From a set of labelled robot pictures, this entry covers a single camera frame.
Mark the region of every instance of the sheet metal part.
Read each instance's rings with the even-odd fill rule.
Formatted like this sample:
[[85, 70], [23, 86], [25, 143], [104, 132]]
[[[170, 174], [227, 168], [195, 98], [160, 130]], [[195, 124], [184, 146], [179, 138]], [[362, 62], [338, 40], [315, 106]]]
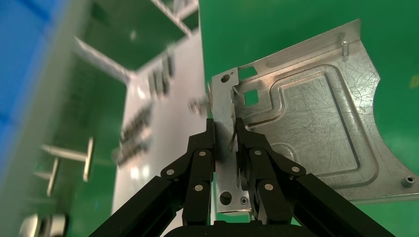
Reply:
[[[235, 109], [233, 104], [234, 90], [239, 84], [237, 68], [223, 72], [212, 78], [213, 116], [215, 122], [216, 147], [216, 210], [218, 212], [235, 212], [250, 210], [250, 204], [243, 204], [241, 199], [249, 199], [249, 193], [243, 191], [239, 170], [236, 165], [237, 138], [234, 132]], [[221, 200], [221, 194], [229, 192], [229, 204]]]
[[[266, 135], [276, 152], [300, 163], [348, 200], [416, 199], [419, 185], [406, 188], [400, 180], [418, 177], [392, 154], [375, 124], [373, 100], [380, 77], [360, 40], [360, 25], [360, 20], [350, 22], [239, 67], [254, 67], [257, 75], [224, 85], [234, 86], [237, 93], [223, 90], [213, 97], [214, 119], [229, 126], [231, 122], [220, 120], [215, 111], [217, 105], [234, 107], [235, 115], [251, 131]], [[213, 83], [221, 76], [214, 76]], [[244, 94], [255, 89], [258, 103], [246, 106]], [[227, 105], [225, 97], [230, 95], [233, 103]], [[235, 178], [223, 174], [231, 168], [217, 167], [217, 177], [225, 177], [217, 178], [217, 186], [235, 190]], [[233, 198], [217, 210], [237, 211], [231, 207], [238, 203]]]
[[[150, 124], [152, 143], [146, 153], [136, 153], [128, 162], [118, 167], [112, 213], [155, 175], [160, 175], [164, 167], [183, 155], [189, 136], [205, 131], [206, 118], [190, 113], [188, 108], [192, 99], [205, 97], [201, 34], [181, 40], [173, 47], [171, 55], [173, 83], [167, 98], [157, 100], [153, 105]], [[137, 71], [138, 76], [127, 85], [124, 128], [129, 126], [138, 111], [148, 104], [148, 75], [159, 67], [162, 57], [164, 55], [143, 66]], [[145, 98], [138, 96], [139, 87], [146, 95]], [[182, 225], [181, 216], [182, 210], [178, 211], [162, 236]], [[211, 218], [215, 219], [215, 211], [211, 212]]]

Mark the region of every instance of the green table surface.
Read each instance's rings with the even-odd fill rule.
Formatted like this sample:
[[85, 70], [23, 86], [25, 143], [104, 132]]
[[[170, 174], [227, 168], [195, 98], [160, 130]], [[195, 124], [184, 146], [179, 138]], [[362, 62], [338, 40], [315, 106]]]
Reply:
[[[361, 40], [381, 77], [378, 130], [419, 174], [418, 9], [417, 0], [201, 0], [205, 78], [360, 18]], [[396, 236], [419, 236], [419, 201], [358, 207]]]

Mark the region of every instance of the metal bar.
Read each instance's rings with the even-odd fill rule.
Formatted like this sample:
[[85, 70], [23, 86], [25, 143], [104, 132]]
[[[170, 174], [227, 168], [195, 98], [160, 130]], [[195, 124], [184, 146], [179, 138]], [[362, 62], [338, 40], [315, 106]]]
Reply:
[[154, 3], [154, 5], [156, 5], [156, 7], [160, 9], [160, 11], [162, 11], [163, 14], [166, 15], [175, 25], [177, 25], [179, 29], [188, 37], [192, 37], [191, 30], [182, 22], [180, 18], [176, 17], [164, 3], [159, 0], [151, 0], [151, 2]]
[[128, 84], [131, 81], [134, 72], [121, 66], [119, 63], [110, 59], [77, 37], [75, 37], [75, 52], [85, 61], [91, 63], [123, 83]]
[[86, 153], [75, 152], [75, 151], [72, 151], [72, 150], [68, 150], [68, 149], [64, 149], [64, 148], [60, 148], [60, 147], [55, 147], [55, 146], [50, 146], [50, 145], [42, 145], [41, 149], [50, 153], [53, 156], [66, 158], [66, 159], [73, 159], [73, 160], [77, 160], [77, 161], [81, 161], [81, 162], [85, 162], [86, 158], [87, 158]]
[[47, 179], [47, 180], [51, 178], [50, 172], [35, 172], [34, 174], [40, 178]]
[[93, 142], [94, 139], [92, 137], [89, 138], [89, 145], [87, 147], [87, 157], [86, 162], [84, 164], [84, 171], [83, 171], [83, 181], [87, 182], [90, 173], [90, 163], [91, 163], [91, 156], [93, 152]]
[[48, 188], [46, 189], [46, 195], [48, 197], [51, 196], [52, 188], [54, 187], [55, 177], [57, 175], [57, 169], [58, 169], [58, 158], [55, 158], [51, 177], [49, 178], [49, 182], [48, 182]]
[[182, 10], [176, 13], [177, 17], [180, 19], [185, 19], [186, 17], [190, 16], [192, 13], [198, 10], [198, 1], [193, 1], [192, 3], [188, 4]]

